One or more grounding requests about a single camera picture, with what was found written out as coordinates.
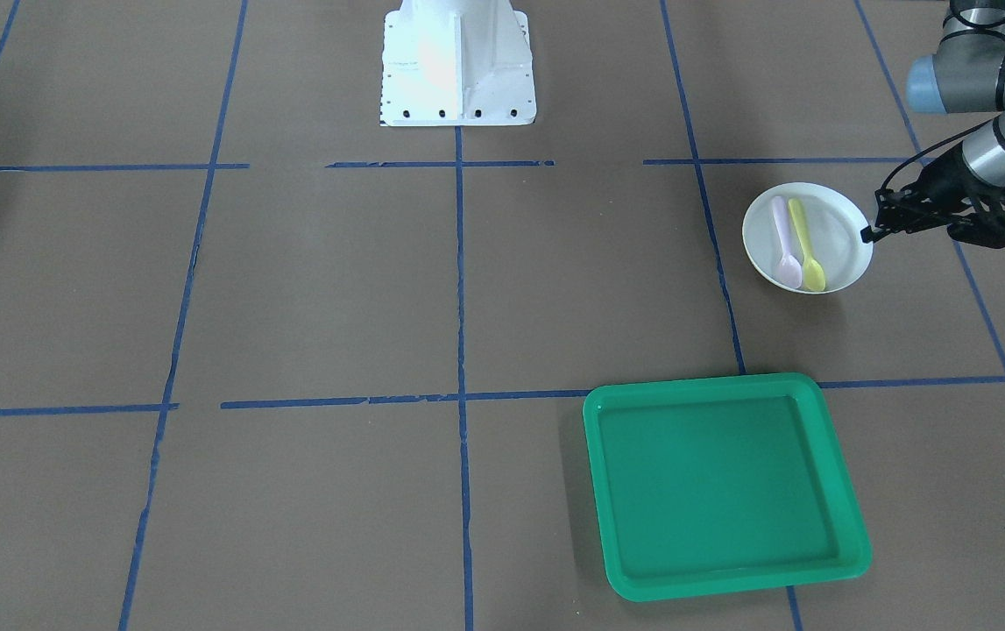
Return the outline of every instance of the yellow spoon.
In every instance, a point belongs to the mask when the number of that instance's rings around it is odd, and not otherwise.
[[[825,291],[825,269],[814,258],[814,248],[810,244],[810,227],[806,226],[806,208],[800,201],[790,199],[790,220],[794,221],[794,231],[798,235],[798,247],[802,249],[802,284],[807,291]]]

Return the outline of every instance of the black cable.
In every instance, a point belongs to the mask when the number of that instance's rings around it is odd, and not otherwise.
[[[939,141],[939,143],[931,145],[930,148],[923,149],[922,152],[919,152],[917,155],[910,157],[910,159],[902,161],[902,163],[900,163],[898,167],[891,169],[891,173],[887,175],[887,179],[883,180],[883,185],[881,185],[881,187],[879,188],[881,190],[885,190],[887,188],[887,184],[891,183],[891,179],[893,179],[895,175],[898,175],[899,171],[902,171],[902,169],[911,167],[912,163],[918,161],[919,159],[922,159],[922,157],[924,156],[930,155],[930,153],[935,151],[935,149],[944,148],[948,144],[954,143],[954,141],[961,141],[962,139],[964,139],[964,137],[973,134],[974,132],[978,131],[978,129],[982,129],[984,126],[989,125],[990,123],[992,123],[992,121],[990,120],[984,121],[984,123],[982,123],[981,125],[974,125],[974,127],[967,129],[966,132],[962,132],[961,134],[955,134],[954,136],[951,136],[950,139],[946,139],[945,141]]]
[[[982,29],[983,31],[987,31],[990,28],[996,28],[999,27],[999,25],[1005,24],[1005,16],[1002,19],[996,20],[994,23],[991,24],[978,24],[974,23],[974,21],[967,20],[965,17],[962,16],[962,13],[958,11],[958,7],[954,7],[954,0],[950,0],[950,15],[954,16],[955,20],[960,21],[960,23],[963,23],[970,28]]]

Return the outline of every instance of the brown floor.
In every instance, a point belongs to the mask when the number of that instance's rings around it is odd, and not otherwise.
[[[1005,628],[1005,250],[740,239],[982,120],[901,111],[944,4],[519,0],[538,122],[455,132],[378,126],[395,0],[0,0],[0,628]],[[621,600],[583,396],[742,369],[822,383],[870,572]]]

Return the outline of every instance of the spoon handle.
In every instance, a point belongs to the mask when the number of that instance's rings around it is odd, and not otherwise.
[[[783,247],[783,256],[794,256],[790,250],[790,216],[787,213],[786,199],[782,196],[771,197],[771,215],[775,216],[775,233]]]
[[[810,244],[810,227],[806,226],[806,208],[802,201],[791,197],[787,202],[790,206],[790,220],[794,221],[794,231],[798,234],[798,247],[802,248],[802,259],[814,258],[814,248]]]

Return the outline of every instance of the green tray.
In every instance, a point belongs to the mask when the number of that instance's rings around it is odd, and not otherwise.
[[[584,401],[607,579],[627,600],[851,579],[871,547],[821,388],[795,373]]]

